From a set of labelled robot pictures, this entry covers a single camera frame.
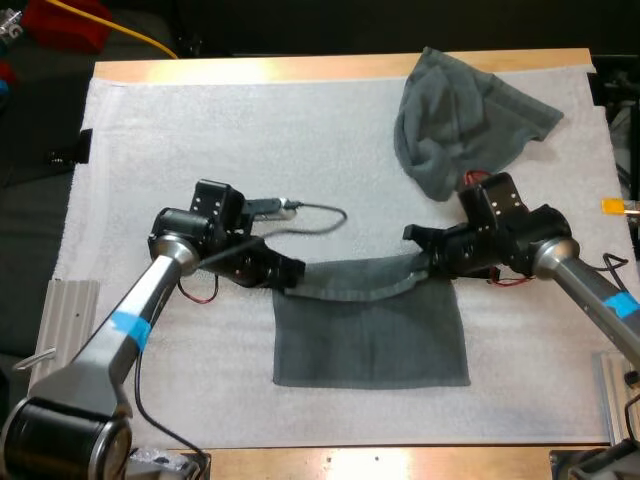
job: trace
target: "white terry cloth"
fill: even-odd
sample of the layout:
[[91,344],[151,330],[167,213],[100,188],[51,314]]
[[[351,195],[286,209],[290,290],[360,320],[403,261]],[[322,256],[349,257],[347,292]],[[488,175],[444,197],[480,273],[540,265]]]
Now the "white terry cloth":
[[[573,67],[500,74],[565,118],[507,171],[530,208],[563,212],[583,258],[632,259],[623,217],[600,212],[620,189],[601,108]],[[187,209],[195,183],[231,184],[247,198],[284,196],[340,206],[326,237],[267,243],[307,262],[417,252],[405,225],[464,221],[457,198],[436,203],[402,171],[393,124],[404,78],[243,86],[123,85],[93,80],[84,128],[88,165],[76,168],[55,275],[101,282],[96,325],[149,264],[146,238],[167,206]],[[296,225],[334,217],[300,210]],[[257,231],[264,231],[260,226]],[[632,267],[621,276],[640,293]],[[211,292],[211,277],[186,280]],[[272,383],[271,293],[221,280],[200,306],[177,291],[143,362],[148,411],[204,447],[399,443],[603,442],[592,355],[611,344],[561,289],[533,281],[496,288],[455,281],[470,387],[396,391],[305,389]],[[127,386],[133,403],[131,385]],[[134,413],[135,443],[175,447]]]

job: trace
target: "gray towel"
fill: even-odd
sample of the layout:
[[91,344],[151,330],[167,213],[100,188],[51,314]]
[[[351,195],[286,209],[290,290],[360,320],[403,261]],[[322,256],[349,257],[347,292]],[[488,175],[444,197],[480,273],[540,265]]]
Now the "gray towel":
[[424,193],[445,201],[466,171],[497,172],[562,117],[495,75],[425,48],[404,87],[395,151]]
[[273,381],[292,387],[469,385],[451,282],[424,254],[318,263],[273,293]]

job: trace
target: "gray cloth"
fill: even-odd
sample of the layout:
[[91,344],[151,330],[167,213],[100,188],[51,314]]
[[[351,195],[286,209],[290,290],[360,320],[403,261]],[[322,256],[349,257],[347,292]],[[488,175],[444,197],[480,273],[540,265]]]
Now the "gray cloth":
[[407,175],[445,201],[466,171],[497,172],[562,117],[495,75],[425,48],[404,87],[394,146]]
[[469,385],[451,282],[421,255],[317,263],[273,293],[273,381],[362,389]]

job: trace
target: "cylindrical motor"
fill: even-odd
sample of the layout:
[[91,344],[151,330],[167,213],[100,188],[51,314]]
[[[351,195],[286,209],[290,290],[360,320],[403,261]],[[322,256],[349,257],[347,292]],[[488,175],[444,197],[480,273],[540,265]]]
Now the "cylindrical motor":
[[116,479],[130,448],[125,418],[92,417],[30,399],[10,417],[0,452],[11,479]]

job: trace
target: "wooden table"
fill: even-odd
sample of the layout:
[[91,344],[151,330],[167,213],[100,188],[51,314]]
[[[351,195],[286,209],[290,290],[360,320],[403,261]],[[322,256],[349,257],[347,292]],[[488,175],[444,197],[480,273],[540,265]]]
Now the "wooden table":
[[[451,53],[488,72],[591,63],[583,48]],[[418,54],[97,63],[94,76],[157,84],[240,84],[407,75]],[[593,448],[593,445],[562,448]],[[210,450],[215,480],[550,479],[551,446]]]

